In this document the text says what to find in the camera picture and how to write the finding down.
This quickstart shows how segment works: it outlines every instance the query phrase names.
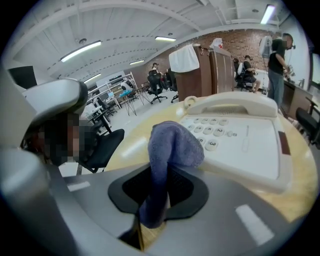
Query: jeans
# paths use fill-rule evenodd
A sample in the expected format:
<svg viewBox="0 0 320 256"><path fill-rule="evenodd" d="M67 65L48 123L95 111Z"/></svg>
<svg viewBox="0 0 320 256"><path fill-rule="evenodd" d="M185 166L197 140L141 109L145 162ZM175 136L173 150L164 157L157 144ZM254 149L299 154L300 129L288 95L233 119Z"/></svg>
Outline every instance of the jeans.
<svg viewBox="0 0 320 256"><path fill-rule="evenodd" d="M278 74L271 69L268 71L269 77L269 92L268 98L273 99L275 103L280 108L282 99L284 97L284 76L282 74Z"/></svg>

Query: ceiling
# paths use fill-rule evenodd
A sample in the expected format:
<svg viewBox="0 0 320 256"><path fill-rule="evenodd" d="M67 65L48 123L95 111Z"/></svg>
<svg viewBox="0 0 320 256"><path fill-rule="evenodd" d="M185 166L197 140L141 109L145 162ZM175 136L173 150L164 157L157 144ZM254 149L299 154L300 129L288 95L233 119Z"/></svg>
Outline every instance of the ceiling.
<svg viewBox="0 0 320 256"><path fill-rule="evenodd" d="M277 8L264 28L278 29L289 12L276 0L42 0L16 29L5 57L54 79L85 81L99 73L107 76L128 69L129 63L148 61L175 45L156 41L156 36L176 38L178 43L214 28L262 26L267 4ZM60 61L98 40L101 46Z"/></svg>

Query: brick wall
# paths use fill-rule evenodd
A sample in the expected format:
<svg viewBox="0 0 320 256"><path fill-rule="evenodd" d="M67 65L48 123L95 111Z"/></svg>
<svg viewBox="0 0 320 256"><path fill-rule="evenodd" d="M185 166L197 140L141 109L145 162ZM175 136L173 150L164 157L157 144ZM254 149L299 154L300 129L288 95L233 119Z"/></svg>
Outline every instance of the brick wall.
<svg viewBox="0 0 320 256"><path fill-rule="evenodd" d="M223 49L230 52L233 58L237 58L243 62L245 60L245 55L250 55L253 58L253 60L250 61L251 65L259 70L264 70L263 58L259 56L259 43L265 36L276 38L280 36L280 34L274 34L258 29L239 29L206 34L181 43L176 47L161 53L146 64L125 70L124 72L126 74L132 72L136 83L141 85L147 81L148 72L151 70L153 63L159 63L159 71L164 73L170 67L170 53L192 43L198 43L201 44L202 47L208 48L215 38L222 38Z"/></svg>

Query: telephone button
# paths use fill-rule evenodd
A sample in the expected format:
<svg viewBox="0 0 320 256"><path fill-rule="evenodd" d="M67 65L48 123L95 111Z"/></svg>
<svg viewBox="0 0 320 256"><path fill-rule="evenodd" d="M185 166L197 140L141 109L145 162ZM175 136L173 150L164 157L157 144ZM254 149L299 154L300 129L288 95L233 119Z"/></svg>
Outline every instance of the telephone button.
<svg viewBox="0 0 320 256"><path fill-rule="evenodd" d="M207 124L207 123L209 123L209 118L204 118L204 119L202 119L202 121L201 121L201 124Z"/></svg>
<svg viewBox="0 0 320 256"><path fill-rule="evenodd" d="M200 133L200 132L202 132L203 129L204 129L204 127L201 126L201 125L199 125L199 126L197 126L197 127L194 129L194 132L195 132L195 133Z"/></svg>
<svg viewBox="0 0 320 256"><path fill-rule="evenodd" d="M221 119L219 121L219 125L221 126L226 126L229 123L228 119Z"/></svg>
<svg viewBox="0 0 320 256"><path fill-rule="evenodd" d="M190 124L189 126L187 126L187 129L189 131L192 131L195 128L195 126L193 124Z"/></svg>
<svg viewBox="0 0 320 256"><path fill-rule="evenodd" d="M220 136L224 135L224 133L225 133L225 129L217 128L217 129L214 130L213 135L217 136L217 137L220 137Z"/></svg>
<svg viewBox="0 0 320 256"><path fill-rule="evenodd" d="M216 148L218 147L218 141L215 139L210 139L205 145L205 149L208 151L215 151Z"/></svg>
<svg viewBox="0 0 320 256"><path fill-rule="evenodd" d="M206 142L206 139L204 137L199 137L197 140L201 143L201 145L205 144Z"/></svg>
<svg viewBox="0 0 320 256"><path fill-rule="evenodd" d="M216 125L217 123L218 123L218 119L216 119L216 118L212 118L210 120L210 125Z"/></svg>
<svg viewBox="0 0 320 256"><path fill-rule="evenodd" d="M228 137L231 137L232 134L233 134L232 130L229 130L229 131L226 133L226 135L227 135Z"/></svg>
<svg viewBox="0 0 320 256"><path fill-rule="evenodd" d="M203 134L208 135L208 134L212 133L213 130L214 130L214 129L209 126L209 127L205 128L205 129L203 130Z"/></svg>
<svg viewBox="0 0 320 256"><path fill-rule="evenodd" d="M195 124L197 124L197 123L200 123L200 122L201 122L201 120L202 120L202 118L196 118L196 119L194 119L194 121L193 121L193 122L194 122Z"/></svg>

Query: man in black shirt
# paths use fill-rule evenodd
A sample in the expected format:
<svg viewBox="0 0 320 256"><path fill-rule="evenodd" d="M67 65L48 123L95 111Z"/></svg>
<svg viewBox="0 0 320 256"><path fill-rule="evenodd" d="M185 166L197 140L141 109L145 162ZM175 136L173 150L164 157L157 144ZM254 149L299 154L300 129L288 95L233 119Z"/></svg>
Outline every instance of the man in black shirt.
<svg viewBox="0 0 320 256"><path fill-rule="evenodd" d="M256 69L251 67L251 64L249 62L250 60L251 58L249 55L246 55L244 57L243 66L244 66L245 73L243 76L243 81L246 83L251 83L252 92L256 93L259 90L261 82L254 77L254 72L256 71Z"/></svg>
<svg viewBox="0 0 320 256"><path fill-rule="evenodd" d="M285 51L293 46L293 37L284 33L282 38L277 38L272 41L273 53L269 58L269 92L268 97L273 99L278 108L280 108L284 96L284 69L290 72L290 68L285 63Z"/></svg>

